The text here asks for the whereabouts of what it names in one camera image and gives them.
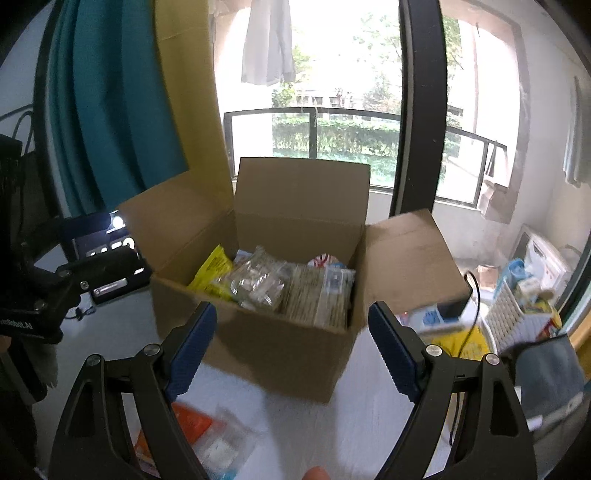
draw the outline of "hanging clothes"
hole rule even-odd
[[[242,53],[242,82],[273,85],[295,79],[289,0],[252,0]]]
[[[150,0],[64,3],[49,108],[73,216],[112,210],[187,170],[152,18]]]

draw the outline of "cardboard box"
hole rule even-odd
[[[465,299],[463,281],[426,210],[365,226],[369,165],[302,158],[243,158],[236,194],[221,200],[192,171],[121,206],[151,264],[158,334],[211,301],[218,327],[204,360],[285,395],[328,402],[369,306],[393,312]],[[211,251],[262,245],[287,261],[330,253],[357,271],[347,332],[292,323],[186,289]]]

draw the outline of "person's hand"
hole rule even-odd
[[[315,466],[306,472],[302,480],[330,480],[330,477],[321,466]]]
[[[4,335],[0,335],[0,353],[4,353],[10,347],[10,341],[12,339],[10,337],[5,337]]]

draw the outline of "yellow snack package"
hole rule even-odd
[[[460,347],[462,343],[466,339],[466,335],[468,334],[468,330],[464,330],[462,332],[451,333],[449,335],[444,335],[441,337],[437,337],[433,339],[433,344],[439,345],[443,348],[450,356],[457,356],[460,351]],[[484,355],[490,353],[491,349],[486,343],[486,339],[480,329],[476,327],[464,350],[462,350],[462,358],[467,358],[469,360],[480,360]]]
[[[187,286],[191,291],[204,291],[213,297],[220,297],[224,300],[233,300],[229,290],[222,285],[212,283],[232,271],[232,261],[224,253],[223,247],[218,245],[213,249],[207,260],[201,265],[193,281]]]

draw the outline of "black cable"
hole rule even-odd
[[[478,323],[478,314],[480,313],[480,287],[478,286],[478,280],[474,276],[474,273],[472,273],[471,271],[467,271],[464,274],[464,280],[468,281],[468,275],[470,275],[472,277],[472,280],[474,281],[474,286],[476,288],[476,297],[478,298],[478,302],[476,303],[476,315],[474,315],[474,322],[472,322],[472,326],[470,327],[470,330],[468,331],[466,338],[464,338],[464,341],[460,345],[460,349],[457,352],[458,358],[460,358],[462,356],[464,348],[466,347],[468,340],[470,339],[470,337],[472,336],[472,333],[474,332],[474,329],[476,328],[476,324]],[[453,432],[456,430],[457,414],[459,411],[460,411],[460,394],[456,393],[456,411],[453,414],[452,427],[450,428],[450,431],[449,431],[449,446],[452,446],[452,443],[453,443]]]
[[[4,113],[3,115],[0,115],[0,122],[6,120],[7,118],[16,115],[17,113],[22,112],[23,110],[27,110],[28,108],[31,108],[33,106],[32,103],[29,103],[28,105],[23,105],[20,106],[19,108],[15,108],[14,110],[11,110],[10,112]]]
[[[25,117],[29,117],[32,122],[33,121],[33,110],[27,110],[20,117],[18,117],[17,124],[14,126],[14,130],[12,131],[13,138],[17,137],[18,129],[21,126],[21,123],[25,119]]]
[[[70,317],[64,317],[66,320],[82,320],[85,316],[87,315],[92,315],[93,313],[96,313],[96,306],[92,305],[90,307],[88,307],[86,310],[82,310],[80,308],[76,308],[76,314],[72,315]]]
[[[14,126],[14,130],[12,132],[12,137],[16,138],[17,133],[18,133],[18,129],[20,128],[22,121],[26,117],[29,117],[31,119],[31,125],[29,126],[29,134],[27,137],[27,143],[25,144],[25,150],[24,150],[23,156],[25,156],[25,155],[27,155],[27,153],[29,153],[29,147],[31,146],[31,140],[33,138],[33,111],[32,110],[27,110],[18,118],[17,124]],[[25,179],[26,179],[25,168],[26,168],[26,166],[25,166],[25,162],[22,158],[23,157],[21,157],[21,159],[20,159],[20,165],[19,165],[20,171],[19,171],[19,179],[18,179],[20,221],[18,224],[17,235],[20,235],[22,233],[22,228],[25,223]]]

